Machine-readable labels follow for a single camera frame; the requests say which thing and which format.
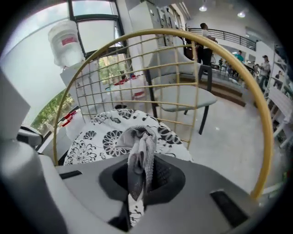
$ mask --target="gray plastic housing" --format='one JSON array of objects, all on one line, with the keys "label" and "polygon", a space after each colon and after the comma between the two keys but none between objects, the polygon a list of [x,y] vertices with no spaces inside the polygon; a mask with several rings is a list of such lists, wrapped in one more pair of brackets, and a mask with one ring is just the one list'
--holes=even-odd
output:
[{"label": "gray plastic housing", "polygon": [[[39,233],[118,234],[124,232],[107,222],[120,214],[122,202],[110,199],[98,179],[104,169],[127,156],[54,167],[49,157],[37,155],[27,144],[4,141],[0,143],[0,176]],[[149,205],[129,233],[228,233],[232,227],[210,196],[217,190],[224,190],[249,217],[258,210],[246,192],[214,170],[166,155],[157,157],[182,170],[185,185],[170,202]],[[82,174],[61,179],[60,173],[74,170]]]}]

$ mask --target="ceiling light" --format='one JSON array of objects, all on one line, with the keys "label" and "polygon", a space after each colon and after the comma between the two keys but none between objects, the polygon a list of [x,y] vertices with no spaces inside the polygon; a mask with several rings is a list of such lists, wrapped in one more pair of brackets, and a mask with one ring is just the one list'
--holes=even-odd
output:
[{"label": "ceiling light", "polygon": [[205,5],[200,7],[200,11],[206,11],[206,10],[207,10],[207,7]]},{"label": "ceiling light", "polygon": [[245,17],[245,13],[243,11],[242,12],[239,12],[237,14],[237,16],[240,17],[240,18],[244,18]]}]

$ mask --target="gray cloth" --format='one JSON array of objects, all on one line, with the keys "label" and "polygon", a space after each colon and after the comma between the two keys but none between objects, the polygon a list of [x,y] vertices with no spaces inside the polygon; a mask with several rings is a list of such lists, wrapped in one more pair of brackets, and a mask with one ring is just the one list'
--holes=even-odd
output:
[{"label": "gray cloth", "polygon": [[117,140],[116,147],[131,149],[128,157],[128,191],[137,201],[142,191],[149,192],[152,185],[152,172],[157,137],[150,127],[132,126],[126,129]]}]

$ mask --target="red object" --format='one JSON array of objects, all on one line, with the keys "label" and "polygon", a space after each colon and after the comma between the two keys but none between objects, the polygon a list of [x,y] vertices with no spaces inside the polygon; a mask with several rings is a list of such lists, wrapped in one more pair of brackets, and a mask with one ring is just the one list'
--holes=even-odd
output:
[{"label": "red object", "polygon": [[122,84],[124,84],[124,83],[127,82],[127,81],[128,81],[128,79],[124,79],[124,80],[121,80],[121,81],[117,82],[117,83],[114,84],[114,85],[122,85]]},{"label": "red object", "polygon": [[144,91],[141,91],[141,92],[135,93],[135,94],[134,94],[134,97],[137,97],[137,96],[143,95],[144,93],[145,93]]},{"label": "red object", "polygon": [[72,117],[76,114],[76,111],[73,111],[71,113],[68,113],[67,115],[64,116],[64,118],[67,120],[66,123],[64,123],[62,126],[66,126],[67,124],[70,123],[70,121],[72,120]]},{"label": "red object", "polygon": [[69,43],[77,42],[77,39],[75,37],[68,37],[66,39],[63,39],[61,42],[62,42],[62,45],[64,46]]}]

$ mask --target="black slot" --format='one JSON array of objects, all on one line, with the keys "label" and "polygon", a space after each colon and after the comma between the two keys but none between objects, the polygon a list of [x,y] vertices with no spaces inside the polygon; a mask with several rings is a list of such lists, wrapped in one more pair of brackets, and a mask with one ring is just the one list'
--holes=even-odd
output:
[{"label": "black slot", "polygon": [[68,179],[68,178],[71,178],[71,177],[74,177],[74,176],[78,176],[78,175],[81,175],[81,174],[82,173],[79,170],[74,170],[74,171],[62,173],[62,174],[59,174],[59,175],[60,175],[61,179],[65,180],[65,179]]},{"label": "black slot", "polygon": [[228,220],[235,228],[248,219],[248,216],[228,197],[224,191],[212,192],[211,197]]}]

